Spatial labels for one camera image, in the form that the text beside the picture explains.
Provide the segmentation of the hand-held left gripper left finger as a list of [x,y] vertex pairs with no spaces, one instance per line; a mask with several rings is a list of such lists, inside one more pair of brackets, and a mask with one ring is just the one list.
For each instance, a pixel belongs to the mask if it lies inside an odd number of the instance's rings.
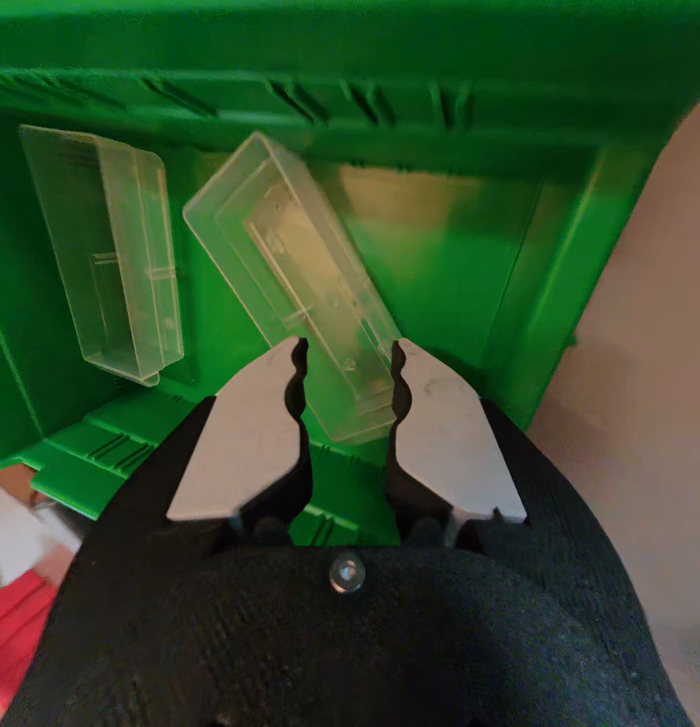
[[289,337],[218,391],[167,510],[170,521],[291,522],[309,504],[308,349],[306,338]]

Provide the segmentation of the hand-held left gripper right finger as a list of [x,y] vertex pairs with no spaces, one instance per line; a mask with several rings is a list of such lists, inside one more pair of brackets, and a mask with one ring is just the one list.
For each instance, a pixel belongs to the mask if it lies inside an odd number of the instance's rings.
[[527,511],[481,399],[463,377],[407,338],[393,343],[393,412],[385,492],[397,513],[447,526]]

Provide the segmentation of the clear plastic drawer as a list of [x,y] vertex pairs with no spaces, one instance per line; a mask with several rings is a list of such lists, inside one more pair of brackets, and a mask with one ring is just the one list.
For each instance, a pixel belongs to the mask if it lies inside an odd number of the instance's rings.
[[87,132],[18,134],[83,359],[156,386],[184,356],[162,159]]
[[305,162],[253,132],[183,217],[270,347],[307,339],[307,403],[329,439],[386,436],[400,332]]

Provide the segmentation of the green plastic bin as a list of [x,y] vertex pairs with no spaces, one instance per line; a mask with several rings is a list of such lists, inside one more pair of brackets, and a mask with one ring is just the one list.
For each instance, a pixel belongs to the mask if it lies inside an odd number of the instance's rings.
[[[0,2],[0,475],[94,519],[267,348],[182,217],[253,132],[400,332],[527,428],[699,99],[700,2]],[[184,357],[157,385],[82,358],[22,124],[163,160]]]

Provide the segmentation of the red bag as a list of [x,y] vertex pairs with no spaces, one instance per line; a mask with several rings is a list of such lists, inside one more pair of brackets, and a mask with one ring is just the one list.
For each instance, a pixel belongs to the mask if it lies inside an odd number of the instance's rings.
[[33,570],[0,589],[0,713],[34,658],[56,594],[55,586]]

